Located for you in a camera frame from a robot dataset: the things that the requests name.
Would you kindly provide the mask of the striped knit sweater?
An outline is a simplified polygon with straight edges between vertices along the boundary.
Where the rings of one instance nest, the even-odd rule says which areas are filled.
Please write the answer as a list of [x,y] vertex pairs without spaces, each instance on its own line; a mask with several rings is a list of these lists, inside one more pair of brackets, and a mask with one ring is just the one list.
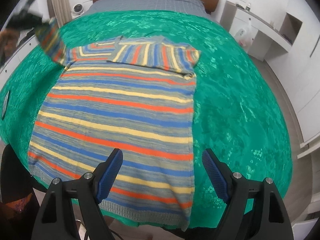
[[70,49],[55,20],[36,37],[63,72],[37,114],[29,172],[44,184],[77,179],[118,148],[123,163],[101,209],[125,223],[185,230],[195,191],[200,51],[163,36],[118,36]]

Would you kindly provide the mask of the beige curtain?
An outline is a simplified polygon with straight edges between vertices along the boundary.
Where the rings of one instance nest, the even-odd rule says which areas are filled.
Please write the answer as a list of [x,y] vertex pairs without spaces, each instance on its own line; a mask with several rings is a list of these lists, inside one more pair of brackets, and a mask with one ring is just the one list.
[[47,5],[49,17],[56,18],[59,27],[72,20],[69,0],[47,0]]

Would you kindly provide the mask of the white round fan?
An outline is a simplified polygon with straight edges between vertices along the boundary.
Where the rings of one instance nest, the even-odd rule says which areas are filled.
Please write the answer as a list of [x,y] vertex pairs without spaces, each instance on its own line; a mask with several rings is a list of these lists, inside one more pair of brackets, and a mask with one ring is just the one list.
[[84,13],[84,7],[81,3],[75,4],[72,7],[72,16],[78,17]]

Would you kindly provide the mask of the black smartphone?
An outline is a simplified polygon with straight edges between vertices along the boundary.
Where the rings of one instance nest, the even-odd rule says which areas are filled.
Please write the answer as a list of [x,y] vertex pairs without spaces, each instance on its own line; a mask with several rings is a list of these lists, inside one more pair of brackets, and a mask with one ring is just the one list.
[[3,99],[1,120],[4,120],[4,118],[5,118],[7,107],[8,107],[8,102],[9,102],[9,98],[10,98],[10,90],[7,91],[7,93],[5,94],[4,99]]

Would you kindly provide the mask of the green floral bedspread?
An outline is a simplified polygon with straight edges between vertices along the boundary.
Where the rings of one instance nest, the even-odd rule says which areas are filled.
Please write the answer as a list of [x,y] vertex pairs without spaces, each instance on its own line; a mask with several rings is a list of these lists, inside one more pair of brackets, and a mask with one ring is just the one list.
[[[282,196],[292,176],[290,140],[274,94],[254,63],[223,27],[206,18],[173,11],[113,11],[82,16],[60,36],[72,49],[122,36],[163,36],[200,51],[194,67],[196,88],[192,123],[195,191],[187,229],[214,228],[225,205],[202,165],[211,148],[233,171],[247,179],[272,178]],[[63,72],[40,44],[19,64],[1,89],[10,90],[1,139],[12,146],[29,171],[28,147],[37,114]]]

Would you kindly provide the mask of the grey checked bed sheet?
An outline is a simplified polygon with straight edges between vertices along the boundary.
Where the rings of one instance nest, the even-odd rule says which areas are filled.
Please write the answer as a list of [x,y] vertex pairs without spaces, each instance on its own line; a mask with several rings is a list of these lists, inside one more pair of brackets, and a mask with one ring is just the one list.
[[166,10],[210,19],[200,0],[98,0],[84,14],[129,10]]

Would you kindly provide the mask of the white plastic bag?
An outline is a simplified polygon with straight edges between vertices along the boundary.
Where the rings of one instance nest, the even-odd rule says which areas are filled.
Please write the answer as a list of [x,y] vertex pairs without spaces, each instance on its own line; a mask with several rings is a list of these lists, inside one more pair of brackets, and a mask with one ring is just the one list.
[[249,19],[248,23],[237,31],[237,33],[234,36],[234,39],[245,52],[249,51],[249,48],[253,43],[251,19]]

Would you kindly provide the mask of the white desk shelf unit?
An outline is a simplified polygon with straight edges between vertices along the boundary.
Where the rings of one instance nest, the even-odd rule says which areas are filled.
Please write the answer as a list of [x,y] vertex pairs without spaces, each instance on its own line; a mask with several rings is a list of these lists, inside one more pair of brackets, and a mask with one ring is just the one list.
[[272,24],[227,1],[220,20],[223,26],[235,39],[245,30],[251,30],[251,45],[245,45],[244,50],[252,57],[263,61],[271,45],[276,43],[281,53],[288,53],[292,48],[302,26],[302,21],[286,14],[279,30]]

